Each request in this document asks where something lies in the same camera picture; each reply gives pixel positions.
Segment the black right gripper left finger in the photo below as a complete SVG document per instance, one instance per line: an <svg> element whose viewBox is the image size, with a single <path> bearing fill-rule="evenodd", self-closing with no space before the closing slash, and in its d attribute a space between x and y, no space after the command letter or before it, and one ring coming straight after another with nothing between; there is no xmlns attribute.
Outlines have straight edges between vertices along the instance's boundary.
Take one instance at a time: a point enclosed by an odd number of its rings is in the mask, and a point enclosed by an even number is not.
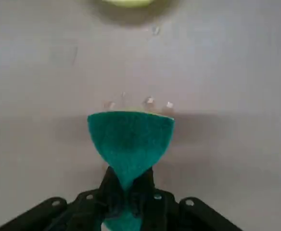
<svg viewBox="0 0 281 231"><path fill-rule="evenodd" d="M80 193L68 203L49 198L0 226L0 231L99 231L107 218L120 215L124 191L111 167L99 188Z"/></svg>

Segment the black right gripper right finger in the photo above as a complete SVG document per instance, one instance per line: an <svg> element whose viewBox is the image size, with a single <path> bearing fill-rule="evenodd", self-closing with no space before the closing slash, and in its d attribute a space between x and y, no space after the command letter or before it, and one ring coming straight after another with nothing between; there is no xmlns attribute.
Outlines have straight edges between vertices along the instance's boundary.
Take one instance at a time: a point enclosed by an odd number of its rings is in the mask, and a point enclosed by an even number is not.
<svg viewBox="0 0 281 231"><path fill-rule="evenodd" d="M130 210L141 218L142 231L240 231L241 229L196 197L179 202L157 189L150 168L133 181Z"/></svg>

